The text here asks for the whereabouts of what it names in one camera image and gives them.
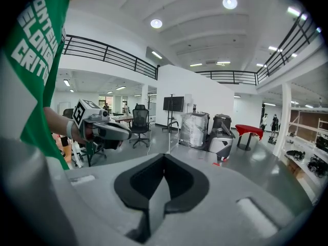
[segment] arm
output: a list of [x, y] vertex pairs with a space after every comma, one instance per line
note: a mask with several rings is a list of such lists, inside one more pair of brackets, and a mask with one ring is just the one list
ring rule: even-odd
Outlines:
[[[66, 126], [67, 126], [69, 119], [64, 116], [58, 115], [56, 112], [54, 112], [49, 107], [44, 107], [43, 110], [45, 112], [46, 120], [47, 120], [50, 131], [55, 134], [67, 136]], [[87, 129], [87, 136], [92, 137], [92, 129], [91, 128]], [[78, 128], [75, 123], [72, 126], [72, 137], [78, 143], [81, 143], [81, 144], [86, 143], [86, 141], [80, 137]]]

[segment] green t-shirt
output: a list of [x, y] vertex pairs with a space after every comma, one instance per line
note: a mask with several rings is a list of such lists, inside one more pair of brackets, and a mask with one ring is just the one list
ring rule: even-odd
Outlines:
[[50, 106], [55, 89], [65, 42], [63, 26], [68, 4], [69, 0], [29, 2], [17, 17], [1, 58], [7, 63], [2, 63], [2, 67], [6, 66], [5, 72], [12, 72], [14, 78], [18, 77], [14, 87], [25, 92], [20, 103], [13, 103], [20, 105], [22, 120], [26, 118], [20, 139], [37, 146], [46, 156], [58, 158], [64, 169], [68, 166], [51, 136], [43, 107]]

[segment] black metal railing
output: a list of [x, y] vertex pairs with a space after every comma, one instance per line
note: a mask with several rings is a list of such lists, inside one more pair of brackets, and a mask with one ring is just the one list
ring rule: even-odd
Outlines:
[[274, 51], [269, 59], [263, 63], [263, 67], [257, 71], [258, 83], [261, 83], [294, 57], [297, 57], [297, 54], [308, 46], [319, 34], [316, 29], [317, 26], [310, 18], [310, 15], [306, 15], [304, 12], [301, 13], [296, 18], [286, 37], [280, 43], [278, 50]]
[[155, 67], [119, 48], [85, 37], [67, 35], [63, 54], [108, 62], [157, 80], [158, 66]]
[[249, 71], [196, 71], [195, 73], [206, 76], [221, 84], [248, 84], [257, 85], [257, 74]]

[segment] wristband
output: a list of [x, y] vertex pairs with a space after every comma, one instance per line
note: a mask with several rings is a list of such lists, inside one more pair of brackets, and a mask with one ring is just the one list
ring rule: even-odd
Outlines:
[[72, 127], [73, 127], [73, 125], [74, 125], [74, 121], [70, 120], [70, 121], [68, 121], [67, 126], [66, 126], [66, 134], [67, 134], [67, 137], [69, 139], [73, 139], [73, 137], [72, 137]]

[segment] wooden table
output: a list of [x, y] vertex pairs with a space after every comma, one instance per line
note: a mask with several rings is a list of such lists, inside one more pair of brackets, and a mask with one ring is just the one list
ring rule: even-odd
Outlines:
[[127, 122], [131, 127], [130, 122], [133, 120], [133, 116], [111, 117], [111, 119], [117, 123], [121, 123], [122, 121]]

